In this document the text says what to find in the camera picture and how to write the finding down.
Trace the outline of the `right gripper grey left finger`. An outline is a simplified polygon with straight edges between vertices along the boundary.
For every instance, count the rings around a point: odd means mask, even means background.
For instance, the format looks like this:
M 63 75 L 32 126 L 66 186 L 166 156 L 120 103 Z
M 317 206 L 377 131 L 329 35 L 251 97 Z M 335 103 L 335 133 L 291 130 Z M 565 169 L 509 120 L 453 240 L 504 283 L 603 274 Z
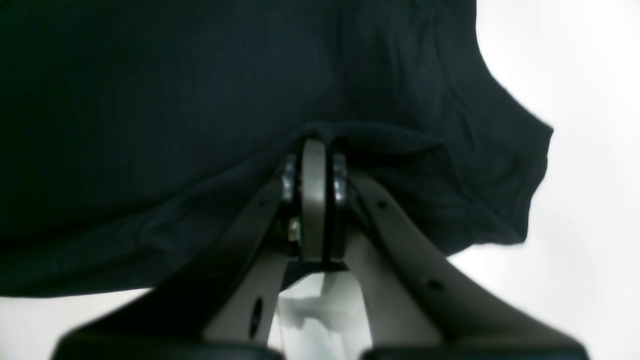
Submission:
M 290 263 L 329 257 L 329 157 L 288 155 L 223 235 L 154 290 L 65 335 L 57 360 L 281 360 L 266 346 Z

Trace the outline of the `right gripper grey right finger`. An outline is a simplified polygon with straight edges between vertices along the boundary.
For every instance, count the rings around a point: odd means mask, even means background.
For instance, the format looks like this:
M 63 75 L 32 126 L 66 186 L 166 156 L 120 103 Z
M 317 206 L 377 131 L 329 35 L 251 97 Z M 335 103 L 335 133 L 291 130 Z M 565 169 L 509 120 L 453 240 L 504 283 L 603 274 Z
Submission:
M 574 338 L 456 269 L 393 196 L 330 157 L 330 258 L 361 287 L 372 346 L 362 360 L 587 360 Z

